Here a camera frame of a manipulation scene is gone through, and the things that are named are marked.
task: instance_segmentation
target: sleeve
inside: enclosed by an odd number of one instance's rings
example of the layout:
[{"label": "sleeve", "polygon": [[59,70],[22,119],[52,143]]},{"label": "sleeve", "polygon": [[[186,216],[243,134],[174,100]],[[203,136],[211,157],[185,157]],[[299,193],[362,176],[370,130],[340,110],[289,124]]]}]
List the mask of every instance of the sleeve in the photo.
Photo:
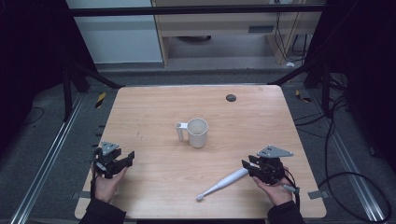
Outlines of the sleeve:
[{"label": "sleeve", "polygon": [[87,212],[79,224],[121,224],[126,216],[126,212],[121,211],[109,203],[92,198],[88,204]]},{"label": "sleeve", "polygon": [[294,201],[272,207],[268,212],[268,220],[271,224],[305,224]]}]

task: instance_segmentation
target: white mug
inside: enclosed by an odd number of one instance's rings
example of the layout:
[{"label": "white mug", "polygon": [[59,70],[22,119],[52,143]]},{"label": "white mug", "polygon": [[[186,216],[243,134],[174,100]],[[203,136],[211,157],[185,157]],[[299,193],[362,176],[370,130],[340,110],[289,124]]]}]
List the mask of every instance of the white mug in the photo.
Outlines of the white mug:
[{"label": "white mug", "polygon": [[207,125],[204,119],[192,119],[188,123],[179,122],[176,124],[178,140],[184,141],[183,130],[189,133],[189,142],[192,147],[203,147],[206,144]]}]

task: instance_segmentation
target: table surface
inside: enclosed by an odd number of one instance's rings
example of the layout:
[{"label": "table surface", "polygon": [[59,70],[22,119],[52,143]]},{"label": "table surface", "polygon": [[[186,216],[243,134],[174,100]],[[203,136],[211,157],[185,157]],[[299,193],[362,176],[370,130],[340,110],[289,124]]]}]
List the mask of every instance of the table surface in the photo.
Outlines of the table surface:
[{"label": "table surface", "polygon": [[[228,102],[228,94],[236,101]],[[202,148],[177,137],[176,123],[193,118],[206,119],[209,125]],[[248,175],[201,202],[195,198],[268,145],[294,153],[281,160],[301,188],[303,217],[326,215],[323,201],[307,195],[318,187],[278,86],[122,88],[101,141],[119,144],[119,159],[135,152],[134,165],[112,202],[128,218],[266,218],[272,205]],[[84,191],[90,190],[91,178],[88,174]],[[77,218],[83,217],[89,201],[78,200]]]}]

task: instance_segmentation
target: small black circle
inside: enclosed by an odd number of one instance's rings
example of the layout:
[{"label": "small black circle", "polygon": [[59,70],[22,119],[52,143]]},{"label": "small black circle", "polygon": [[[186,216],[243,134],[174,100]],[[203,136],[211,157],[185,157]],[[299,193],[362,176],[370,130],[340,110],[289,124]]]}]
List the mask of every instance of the small black circle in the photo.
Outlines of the small black circle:
[{"label": "small black circle", "polygon": [[228,102],[234,102],[234,101],[236,101],[236,96],[235,96],[234,94],[228,94],[228,95],[225,97],[225,99],[226,99]]}]

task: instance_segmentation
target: human hand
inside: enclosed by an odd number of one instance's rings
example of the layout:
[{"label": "human hand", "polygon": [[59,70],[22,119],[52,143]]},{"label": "human hand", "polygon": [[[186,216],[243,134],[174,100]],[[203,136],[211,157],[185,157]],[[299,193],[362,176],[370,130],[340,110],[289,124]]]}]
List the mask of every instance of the human hand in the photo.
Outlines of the human hand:
[{"label": "human hand", "polygon": [[282,178],[274,185],[267,185],[256,176],[253,176],[253,180],[256,182],[257,187],[264,190],[273,205],[281,205],[282,203],[287,203],[292,200],[291,191],[283,188],[283,185],[290,184],[286,178]]},{"label": "human hand", "polygon": [[105,203],[110,203],[117,191],[117,185],[124,178],[128,167],[124,167],[111,179],[97,176],[95,181],[95,198]]}]

